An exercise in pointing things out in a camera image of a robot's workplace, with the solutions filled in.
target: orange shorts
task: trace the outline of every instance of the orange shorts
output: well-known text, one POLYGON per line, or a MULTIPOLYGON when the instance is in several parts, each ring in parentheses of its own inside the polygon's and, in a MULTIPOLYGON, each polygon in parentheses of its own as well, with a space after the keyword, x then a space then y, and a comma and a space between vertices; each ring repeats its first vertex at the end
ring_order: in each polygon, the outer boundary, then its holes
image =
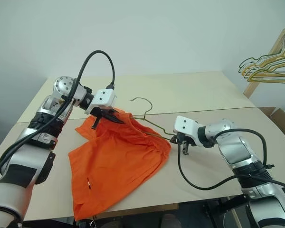
POLYGON ((89 141, 69 153, 75 220, 114 205, 153 176, 168 160, 171 146, 130 113, 116 113, 125 124, 88 117, 76 130, 89 141))

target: wire hanger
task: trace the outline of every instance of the wire hanger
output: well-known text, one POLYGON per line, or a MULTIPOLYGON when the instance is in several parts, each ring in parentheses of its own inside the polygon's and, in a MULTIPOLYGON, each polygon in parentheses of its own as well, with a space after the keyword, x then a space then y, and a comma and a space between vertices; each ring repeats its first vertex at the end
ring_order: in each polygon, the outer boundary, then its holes
MULTIPOLYGON (((139 117, 132 117, 133 119, 147 121, 148 123, 150 123, 150 124, 152 124, 152 125, 154 125, 154 126, 156 126, 156 127, 160 128, 160 129, 162 129, 162 130, 163 130, 163 132, 164 132, 165 134, 167 134, 167 135, 173 135, 173 136, 174 136, 174 134, 167 133, 167 132, 166 132, 166 130, 165 130, 163 127, 160 127, 159 125, 157 125, 157 124, 155 124, 155 123, 151 122, 150 120, 147 120, 147 119, 146 119, 146 114, 147 114, 147 112, 151 111, 151 110, 152 110, 152 108, 153 108, 153 105, 152 105, 151 101, 149 101, 147 98, 144 98, 144 97, 135 97, 135 98, 133 98, 133 99, 132 99, 132 100, 130 100, 130 101, 135 101, 136 99, 143 99, 143 100, 145 100, 145 101, 149 102, 149 104, 151 105, 151 108, 150 108, 149 110, 145 111, 145 113, 144 113, 144 115, 143 115, 143 118, 139 118, 139 117)), ((148 133, 148 132, 144 132, 144 133, 149 134, 149 135, 153 135, 153 136, 158 136, 158 135, 155 135, 155 134, 152 134, 152 133, 148 133)))

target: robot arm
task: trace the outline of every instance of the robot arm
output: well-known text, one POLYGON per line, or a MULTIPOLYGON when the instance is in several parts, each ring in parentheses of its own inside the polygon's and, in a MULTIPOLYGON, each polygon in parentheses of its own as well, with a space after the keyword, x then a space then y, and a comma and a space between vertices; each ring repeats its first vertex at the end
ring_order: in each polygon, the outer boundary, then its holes
MULTIPOLYGON (((206 148, 217 144, 235 175, 244 174, 271 180, 263 163, 239 132, 223 133, 216 137, 218 133, 234 128, 235 124, 227 119, 203 126, 192 119, 177 116, 173 131, 177 133, 176 143, 183 144, 183 154, 188 154, 189 144, 206 148)), ((238 178, 238 181, 243 194, 249 199, 247 214, 250 215, 252 226, 285 226, 285 188, 250 178, 238 178)))
MULTIPOLYGON (((52 95, 46 97, 18 140, 36 132, 54 117, 67 98, 73 81, 73 78, 66 76, 56 79, 52 95)), ((13 154, 0 171, 2 174, 0 178, 0 228, 21 225, 29 206, 33 186, 44 182, 53 166, 55 154, 51 150, 57 144, 57 138, 73 106, 84 109, 86 114, 95 115, 97 118, 93 128, 96 128, 101 117, 116 123, 123 123, 113 115, 112 106, 115 99, 112 88, 100 89, 92 95, 91 89, 79 84, 72 101, 64 112, 48 128, 13 154)))

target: orange cloth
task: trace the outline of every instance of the orange cloth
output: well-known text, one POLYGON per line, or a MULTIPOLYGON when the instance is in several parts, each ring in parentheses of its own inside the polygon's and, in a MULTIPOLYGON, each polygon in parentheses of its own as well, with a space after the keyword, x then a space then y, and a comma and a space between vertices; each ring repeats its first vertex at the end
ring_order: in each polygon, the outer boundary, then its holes
POLYGON ((116 113, 125 124, 88 117, 76 128, 90 141, 69 153, 75 220, 98 214, 114 205, 153 176, 168 160, 167 140, 134 120, 130 113, 116 113))

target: black cable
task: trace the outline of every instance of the black cable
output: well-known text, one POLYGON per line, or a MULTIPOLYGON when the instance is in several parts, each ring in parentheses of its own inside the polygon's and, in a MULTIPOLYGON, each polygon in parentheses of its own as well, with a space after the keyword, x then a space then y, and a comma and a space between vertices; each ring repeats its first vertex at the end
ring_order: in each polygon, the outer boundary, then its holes
POLYGON ((262 182, 270 182, 270 183, 273 183, 273 184, 278 184, 278 185, 281 185, 283 187, 285 187, 285 184, 282 183, 282 182, 279 182, 279 181, 276 181, 276 180, 271 180, 271 179, 266 179, 266 178, 261 178, 261 177, 255 177, 255 176, 249 176, 249 175, 244 175, 244 174, 240 174, 240 175, 233 175, 233 176, 230 176, 224 180, 222 180, 221 182, 213 185, 213 186, 210 186, 210 187, 207 187, 207 188, 204 188, 204 187, 199 187, 195 184, 192 184, 188 179, 187 177, 185 176, 185 174, 183 173, 182 169, 181 169, 181 145, 178 144, 178 165, 179 165, 179 169, 180 169, 180 173, 182 175, 182 177, 185 179, 185 181, 191 185, 192 187, 196 188, 196 189, 199 189, 199 190, 212 190, 212 189, 215 189, 219 186, 221 186, 222 184, 232 180, 232 179, 235 179, 235 178, 251 178, 251 179, 254 179, 254 180, 258 180, 258 181, 262 181, 262 182))
POLYGON ((61 107, 58 109, 57 113, 53 116, 53 118, 47 122, 45 125, 43 125, 41 128, 39 128, 37 131, 35 131, 34 133, 27 135, 26 137, 18 140, 17 142, 13 143, 1 156, 0 158, 0 169, 2 168, 2 166, 12 157, 12 155, 21 147, 23 146, 25 143, 29 142, 29 140, 31 140, 35 135, 39 134, 40 132, 42 132, 44 129, 46 129, 54 120, 56 120, 63 112, 64 110, 67 108, 67 106, 70 104, 70 102, 73 99, 73 96, 77 90, 77 87, 79 85, 82 73, 88 63, 88 61, 90 60, 90 58, 97 54, 97 53, 101 53, 104 54, 110 61, 111 67, 112 67, 112 73, 113 73, 113 77, 112 77, 112 82, 110 83, 112 86, 115 83, 115 70, 114 70, 114 65, 113 62, 111 60, 111 58, 109 57, 109 55, 107 53, 105 53, 104 51, 101 50, 96 50, 93 51, 91 54, 88 55, 88 57, 85 59, 83 65, 81 66, 81 69, 79 71, 78 77, 77 79, 74 80, 74 83, 72 84, 72 88, 70 90, 69 95, 67 96, 67 98, 64 100, 64 102, 62 103, 61 107))
POLYGON ((228 133, 228 132, 248 132, 248 133, 252 133, 252 134, 257 135, 261 139, 262 145, 263 145, 263 165, 264 166, 267 165, 267 145, 266 145, 266 140, 259 132, 256 132, 256 131, 251 130, 251 129, 246 129, 246 128, 234 128, 234 129, 228 129, 228 130, 221 131, 218 134, 216 134, 213 138, 214 138, 214 140, 216 140, 217 137, 219 137, 222 134, 228 133))

